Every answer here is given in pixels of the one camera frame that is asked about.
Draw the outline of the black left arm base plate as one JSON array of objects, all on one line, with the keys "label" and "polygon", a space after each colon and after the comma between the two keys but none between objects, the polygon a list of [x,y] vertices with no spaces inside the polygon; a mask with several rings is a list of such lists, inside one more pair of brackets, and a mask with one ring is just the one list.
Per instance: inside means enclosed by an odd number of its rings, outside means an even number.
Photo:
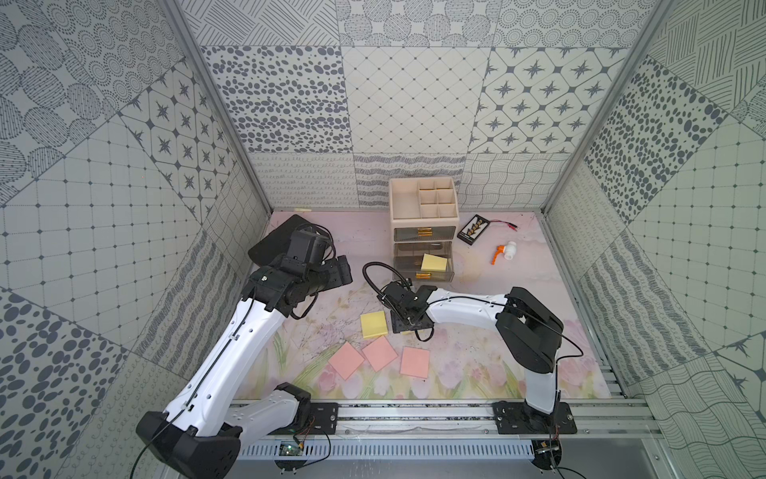
[{"label": "black left arm base plate", "polygon": [[335,435],[339,404],[337,402],[305,402],[298,406],[293,423],[270,435]]}]

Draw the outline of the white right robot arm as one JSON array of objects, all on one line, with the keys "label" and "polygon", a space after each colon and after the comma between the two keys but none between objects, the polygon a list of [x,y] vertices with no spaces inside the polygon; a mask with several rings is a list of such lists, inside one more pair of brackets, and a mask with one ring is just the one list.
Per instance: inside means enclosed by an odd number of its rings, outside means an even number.
[{"label": "white right robot arm", "polygon": [[363,279],[391,313],[395,333],[435,332],[436,325],[467,325],[496,331],[515,361],[524,369],[525,405],[551,416],[560,401],[558,354],[564,340],[564,324],[534,295],[513,287],[506,295],[468,295],[413,283],[403,273],[381,261],[361,269]]}]

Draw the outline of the translucent drawer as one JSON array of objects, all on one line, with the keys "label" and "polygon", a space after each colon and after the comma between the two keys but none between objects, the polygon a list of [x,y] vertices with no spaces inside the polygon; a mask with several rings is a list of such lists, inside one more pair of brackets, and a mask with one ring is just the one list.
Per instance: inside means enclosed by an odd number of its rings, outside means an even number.
[{"label": "translucent drawer", "polygon": [[395,243],[411,241],[452,241],[456,235],[454,226],[447,227],[412,227],[396,228],[393,233]]},{"label": "translucent drawer", "polygon": [[452,241],[397,243],[394,267],[413,281],[450,283],[455,277]]}]

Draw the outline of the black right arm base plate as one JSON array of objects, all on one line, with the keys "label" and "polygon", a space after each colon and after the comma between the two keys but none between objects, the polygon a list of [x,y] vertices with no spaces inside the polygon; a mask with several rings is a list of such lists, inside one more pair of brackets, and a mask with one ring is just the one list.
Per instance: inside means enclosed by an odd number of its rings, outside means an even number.
[{"label": "black right arm base plate", "polygon": [[557,401],[551,413],[534,409],[526,402],[498,401],[492,404],[499,434],[552,435],[577,434],[578,427],[570,405]]}]

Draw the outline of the yellow sticky pad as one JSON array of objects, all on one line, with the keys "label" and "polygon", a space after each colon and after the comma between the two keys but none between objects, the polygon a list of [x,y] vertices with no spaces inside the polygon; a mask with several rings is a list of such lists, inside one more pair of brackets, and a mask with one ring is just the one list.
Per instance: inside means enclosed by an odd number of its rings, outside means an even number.
[{"label": "yellow sticky pad", "polygon": [[388,323],[384,311],[365,313],[360,317],[361,331],[364,339],[374,339],[388,335]]},{"label": "yellow sticky pad", "polygon": [[427,271],[427,273],[442,273],[442,271],[447,271],[448,267],[449,260],[446,257],[430,255],[430,253],[425,253],[422,257],[421,271]]}]

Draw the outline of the beige drawer organizer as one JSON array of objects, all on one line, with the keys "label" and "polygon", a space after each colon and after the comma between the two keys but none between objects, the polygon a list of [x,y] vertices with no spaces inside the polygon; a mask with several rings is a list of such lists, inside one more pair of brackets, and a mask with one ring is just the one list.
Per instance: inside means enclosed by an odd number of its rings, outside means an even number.
[{"label": "beige drawer organizer", "polygon": [[389,181],[392,239],[396,228],[459,227],[457,188],[451,177]]}]

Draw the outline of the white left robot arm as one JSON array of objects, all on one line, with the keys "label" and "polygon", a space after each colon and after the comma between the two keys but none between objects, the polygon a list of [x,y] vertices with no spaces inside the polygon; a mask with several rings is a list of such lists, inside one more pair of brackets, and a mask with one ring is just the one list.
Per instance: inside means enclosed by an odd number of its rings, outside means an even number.
[{"label": "white left robot arm", "polygon": [[298,271],[282,259],[254,271],[229,325],[191,382],[164,410],[140,420],[136,432],[146,449],[185,478],[223,478],[243,447],[273,432],[299,434],[321,425],[310,393],[287,382],[240,411],[229,405],[294,308],[351,281],[343,255]]}]

